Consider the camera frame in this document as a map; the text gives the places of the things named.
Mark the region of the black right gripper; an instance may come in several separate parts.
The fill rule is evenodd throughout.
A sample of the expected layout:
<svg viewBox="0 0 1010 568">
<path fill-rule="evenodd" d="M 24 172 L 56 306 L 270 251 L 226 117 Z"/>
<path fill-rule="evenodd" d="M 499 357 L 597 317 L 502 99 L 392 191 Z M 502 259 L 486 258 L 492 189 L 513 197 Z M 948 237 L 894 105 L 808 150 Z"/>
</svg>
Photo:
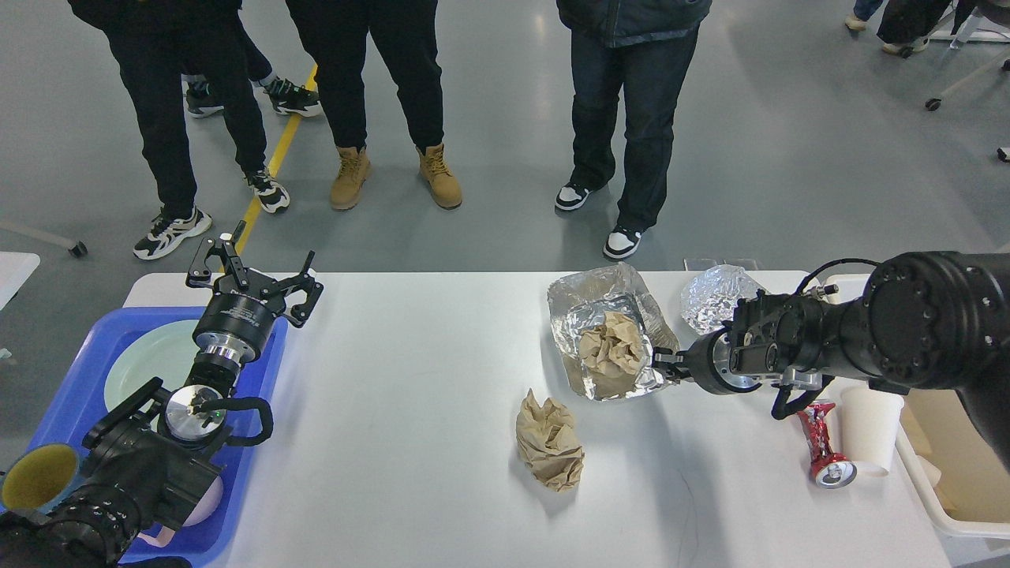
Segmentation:
<svg viewBox="0 0 1010 568">
<path fill-rule="evenodd" d="M 695 383 L 704 391 L 718 395 L 758 391 L 761 388 L 758 379 L 730 371 L 728 332 L 711 332 L 698 338 L 685 355 L 683 351 L 654 346 L 652 368 L 667 383 Z"/>
</svg>

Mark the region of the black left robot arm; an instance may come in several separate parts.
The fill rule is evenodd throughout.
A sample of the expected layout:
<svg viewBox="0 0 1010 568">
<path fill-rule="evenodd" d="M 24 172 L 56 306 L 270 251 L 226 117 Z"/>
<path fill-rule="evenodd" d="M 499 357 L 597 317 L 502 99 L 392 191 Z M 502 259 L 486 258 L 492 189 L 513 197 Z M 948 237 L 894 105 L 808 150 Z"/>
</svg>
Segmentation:
<svg viewBox="0 0 1010 568">
<path fill-rule="evenodd" d="M 186 284 L 211 298 L 193 332 L 186 381 L 154 377 L 84 435 L 80 459 L 50 443 L 32 450 L 2 481 L 4 567 L 117 567 L 145 529 L 179 531 L 223 469 L 224 448 L 252 447 L 274 431 L 266 399 L 238 397 L 245 366 L 262 355 L 276 319 L 303 327 L 324 291 L 308 252 L 285 279 L 246 267 L 234 242 L 245 229 L 203 241 Z"/>
</svg>

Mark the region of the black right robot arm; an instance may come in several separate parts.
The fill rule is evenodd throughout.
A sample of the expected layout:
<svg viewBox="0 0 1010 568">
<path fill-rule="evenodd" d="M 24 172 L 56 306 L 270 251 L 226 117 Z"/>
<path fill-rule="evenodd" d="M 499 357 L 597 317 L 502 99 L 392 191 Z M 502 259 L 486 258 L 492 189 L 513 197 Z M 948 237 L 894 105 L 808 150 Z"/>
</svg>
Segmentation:
<svg viewBox="0 0 1010 568">
<path fill-rule="evenodd" d="M 869 381 L 876 391 L 952 389 L 1003 464 L 1009 455 L 1007 254 L 906 252 L 874 266 L 862 296 L 830 305 L 808 291 L 739 299 L 732 318 L 688 351 L 655 348 L 654 369 L 715 394 L 733 376 L 778 387 L 772 416 L 804 410 L 821 388 L 790 397 L 801 375 Z"/>
</svg>

